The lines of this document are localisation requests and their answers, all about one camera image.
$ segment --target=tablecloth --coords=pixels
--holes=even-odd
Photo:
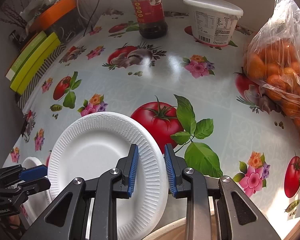
[[[284,186],[290,160],[300,157],[300,139],[292,121],[242,73],[242,48],[251,32],[236,27],[229,46],[214,48],[194,40],[186,14],[165,19],[168,34],[145,40],[134,15],[104,13],[37,85],[26,106],[25,134],[4,166],[28,156],[48,165],[72,122],[118,112],[146,127],[161,149],[172,143],[193,168],[234,178],[280,232],[285,221],[300,216],[300,201],[288,207],[300,200],[300,190],[286,195],[298,182]],[[145,117],[154,111],[160,118]],[[194,126],[187,126],[189,120]],[[170,196],[166,210],[162,225],[183,217],[185,202]]]

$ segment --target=white container lid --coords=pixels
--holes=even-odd
[[[243,15],[243,10],[240,7],[223,0],[183,0],[183,2],[187,5],[226,13],[229,15]]]

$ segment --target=glass jar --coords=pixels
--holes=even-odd
[[[166,35],[168,25],[164,20],[161,0],[131,0],[139,23],[139,32],[146,39]]]

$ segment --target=paper plate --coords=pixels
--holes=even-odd
[[[22,163],[22,167],[26,169],[39,165],[42,165],[42,163],[35,157],[28,157]],[[52,199],[48,190],[29,196],[29,199],[23,203],[23,206],[27,212],[27,220],[30,225],[39,217],[39,215],[41,215],[51,202]]]
[[[132,198],[117,200],[119,240],[140,240],[159,222],[168,197],[162,153],[150,133],[122,114],[99,112],[71,124],[51,152],[48,178],[54,199],[74,178],[99,177],[138,145],[139,161]]]

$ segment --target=yogurt container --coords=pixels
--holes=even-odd
[[[243,15],[238,6],[223,0],[183,0],[189,5],[193,37],[209,46],[227,46],[237,21]]]

